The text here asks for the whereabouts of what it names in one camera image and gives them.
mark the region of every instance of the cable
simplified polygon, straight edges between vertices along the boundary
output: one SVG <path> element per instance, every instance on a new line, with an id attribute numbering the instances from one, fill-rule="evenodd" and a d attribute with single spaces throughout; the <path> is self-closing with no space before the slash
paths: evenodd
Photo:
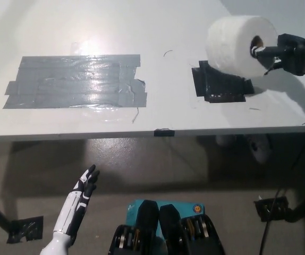
<path id="1" fill-rule="evenodd" d="M 291 166 L 290 172 L 294 170 L 294 168 L 295 168 L 296 165 L 298 164 L 299 159 L 301 158 L 301 156 L 302 156 L 302 154 L 304 153 L 304 151 L 305 151 L 305 143 L 304 143 L 304 145 L 302 146 L 302 148 L 301 148 L 301 150 L 300 150 L 298 156 L 296 157 L 296 159 L 295 159 L 293 165 Z M 276 191 L 275 196 L 274 196 L 274 200 L 273 200 L 273 203 L 272 203 L 272 206 L 270 207 L 269 216 L 268 216 L 268 219 L 267 219 L 267 222 L 266 222 L 264 234 L 262 235 L 262 239 L 261 239 L 261 245 L 260 245 L 259 255 L 262 255 L 262 253 L 264 252 L 264 247 L 265 247 L 265 244 L 266 244 L 267 234 L 268 234 L 268 230 L 269 230 L 269 226 L 270 226 L 270 222 L 271 222 L 271 218 L 272 218 L 272 212 L 273 212 L 275 200 L 277 199 L 277 197 L 278 197 L 278 195 L 279 195 L 281 189 L 282 189 L 282 187 L 280 186 L 280 187 L 278 188 L 278 190 Z"/>

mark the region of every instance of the wire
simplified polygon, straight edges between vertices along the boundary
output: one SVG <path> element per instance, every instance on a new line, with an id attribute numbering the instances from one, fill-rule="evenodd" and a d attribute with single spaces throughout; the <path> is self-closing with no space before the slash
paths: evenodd
<path id="1" fill-rule="evenodd" d="M 290 168 L 290 172 L 292 172 L 294 170 L 294 168 L 298 164 L 299 159 L 301 158 L 301 156 L 304 153 L 304 151 L 305 151 L 305 143 L 302 146 L 302 148 L 301 148 L 298 156 L 296 157 L 295 161 L 293 162 L 293 165 Z M 267 234 L 268 234 L 268 230 L 269 230 L 269 227 L 270 227 L 270 222 L 272 221 L 272 212 L 273 212 L 275 200 L 277 199 L 281 189 L 282 189 L 282 187 L 280 186 L 278 188 L 278 190 L 276 191 L 275 195 L 274 195 L 274 200 L 273 200 L 272 206 L 270 207 L 269 216 L 268 216 L 268 219 L 267 219 L 267 222 L 266 222 L 264 234 L 262 235 L 259 255 L 262 255 L 262 253 L 264 252 L 264 247 L 265 247 L 265 244 L 266 244 L 266 239 L 267 239 Z"/>
<path id="2" fill-rule="evenodd" d="M 167 54 L 168 52 L 172 52 L 173 50 L 171 49 L 171 50 L 168 50 L 165 54 Z M 164 57 L 165 57 L 165 54 L 163 55 Z"/>
<path id="3" fill-rule="evenodd" d="M 275 62 L 267 71 L 266 73 L 264 73 L 264 75 L 267 75 L 270 71 L 272 70 L 277 70 L 277 69 L 280 69 L 282 68 L 282 62 L 281 61 L 278 61 L 278 62 Z"/>

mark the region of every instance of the humanoid robot hand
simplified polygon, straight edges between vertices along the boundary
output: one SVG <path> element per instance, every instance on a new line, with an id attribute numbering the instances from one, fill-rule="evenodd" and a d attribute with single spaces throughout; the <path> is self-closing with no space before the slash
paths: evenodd
<path id="1" fill-rule="evenodd" d="M 67 196 L 54 227 L 53 238 L 40 255 L 68 254 L 68 248 L 76 239 L 92 192 L 96 189 L 99 171 L 95 169 L 95 165 L 87 169 Z"/>
<path id="2" fill-rule="evenodd" d="M 282 68 L 294 75 L 302 76 L 305 74 L 305 39 L 299 36 L 283 34 L 278 36 L 278 47 L 292 48 L 281 55 Z"/>

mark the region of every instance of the robot finger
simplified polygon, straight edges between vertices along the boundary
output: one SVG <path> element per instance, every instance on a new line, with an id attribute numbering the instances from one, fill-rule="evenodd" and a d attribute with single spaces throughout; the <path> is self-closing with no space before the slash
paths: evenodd
<path id="1" fill-rule="evenodd" d="M 96 183 L 99 176 L 99 170 L 92 172 L 88 178 L 88 183 Z"/>
<path id="2" fill-rule="evenodd" d="M 92 165 L 89 167 L 89 169 L 87 169 L 83 175 L 80 177 L 80 180 L 85 183 L 87 181 L 87 179 L 89 178 L 89 176 L 91 175 L 91 173 L 96 169 L 95 165 Z"/>

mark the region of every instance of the black tape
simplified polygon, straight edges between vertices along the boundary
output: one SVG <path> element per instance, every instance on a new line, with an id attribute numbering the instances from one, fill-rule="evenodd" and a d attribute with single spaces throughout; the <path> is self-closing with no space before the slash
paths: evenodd
<path id="1" fill-rule="evenodd" d="M 212 68 L 208 61 L 199 61 L 200 67 L 192 68 L 196 95 L 210 103 L 245 102 L 244 95 L 254 94 L 250 80 L 222 73 Z"/>
<path id="2" fill-rule="evenodd" d="M 156 129 L 154 131 L 155 137 L 174 137 L 175 136 L 175 130 L 170 129 Z"/>

